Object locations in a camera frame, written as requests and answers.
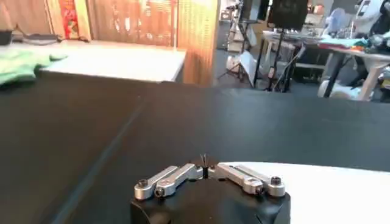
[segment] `silver metal link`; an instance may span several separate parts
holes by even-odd
[[[166,197],[175,193],[176,188],[187,179],[198,179],[203,176],[203,169],[188,163],[172,173],[171,176],[157,182],[154,190],[156,197]]]
[[[161,171],[160,173],[158,173],[157,175],[153,176],[152,178],[145,180],[146,184],[144,186],[143,184],[138,183],[137,185],[134,186],[134,197],[137,200],[145,200],[150,198],[154,193],[157,182],[169,176],[177,169],[178,169],[177,166],[170,166],[165,170]]]
[[[250,168],[238,165],[235,167],[237,170],[241,171],[242,173],[246,173],[252,177],[255,177],[264,184],[264,188],[266,192],[274,197],[282,197],[286,194],[286,187],[285,184],[280,180],[280,178],[274,177],[274,179],[278,179],[278,182],[274,181],[272,182],[272,178],[269,178],[263,174],[260,174],[254,170],[251,170]]]
[[[208,177],[209,178],[217,178],[217,176],[215,174],[215,167],[208,168]]]
[[[216,166],[215,175],[218,178],[227,178],[240,185],[248,194],[259,194],[263,188],[263,182],[258,178],[242,173],[234,167],[225,164],[218,164]]]

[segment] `red poster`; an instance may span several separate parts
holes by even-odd
[[[79,37],[79,26],[77,23],[77,13],[74,0],[59,0],[63,18],[63,27],[66,39]]]

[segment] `white paper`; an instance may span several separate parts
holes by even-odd
[[[390,173],[296,164],[228,164],[281,177],[291,196],[291,224],[390,223]]]
[[[241,63],[241,66],[244,68],[245,72],[248,74],[250,84],[254,86],[254,79],[256,73],[255,59],[248,51],[244,51],[244,53],[242,53],[239,56],[239,62]]]

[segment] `wooden wall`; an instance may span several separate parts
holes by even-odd
[[[95,40],[173,46],[175,1],[87,0]]]
[[[179,0],[178,47],[187,49],[183,81],[212,86],[219,1]]]
[[[12,26],[19,24],[25,33],[51,33],[44,0],[2,0],[11,17]],[[4,27],[4,15],[0,15],[0,27]]]

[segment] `white table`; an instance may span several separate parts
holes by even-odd
[[[265,31],[263,31],[263,36],[264,36],[264,39],[269,43],[268,48],[267,48],[267,53],[266,53],[266,59],[264,62],[264,65],[268,65],[268,64],[270,64],[270,60],[271,60],[272,45],[278,43],[278,39],[280,38],[280,33],[275,33],[272,31],[265,30]],[[315,42],[320,40],[320,38],[313,38],[313,37],[308,36],[308,35],[296,35],[296,34],[291,35],[290,34],[288,36],[290,37],[290,39],[292,39],[292,37],[297,37],[296,41],[299,44],[302,44],[302,42],[304,42],[305,40],[311,40],[311,41],[315,41]],[[289,41],[282,41],[282,47],[286,47],[286,48],[291,49],[291,50],[295,49],[295,45],[291,44]],[[286,62],[281,62],[281,61],[278,61],[278,64],[287,65]],[[323,65],[313,65],[313,64],[305,64],[305,63],[296,63],[296,66],[298,68],[313,68],[313,69],[325,69],[326,68],[326,66],[323,66]]]
[[[168,47],[107,41],[63,41],[48,46],[12,43],[0,47],[0,53],[9,49],[68,56],[44,68],[45,71],[147,82],[175,82],[186,55],[184,50]]]
[[[297,164],[228,164],[281,177],[291,196],[291,224],[389,223],[390,173]]]
[[[364,59],[369,74],[366,80],[364,81],[363,87],[359,93],[357,100],[368,101],[370,99],[370,95],[372,91],[374,90],[378,82],[378,78],[379,75],[381,74],[381,71],[390,63],[390,55],[366,54],[364,52],[350,50],[350,49],[340,49],[340,48],[330,48],[330,49],[338,53],[359,56]]]

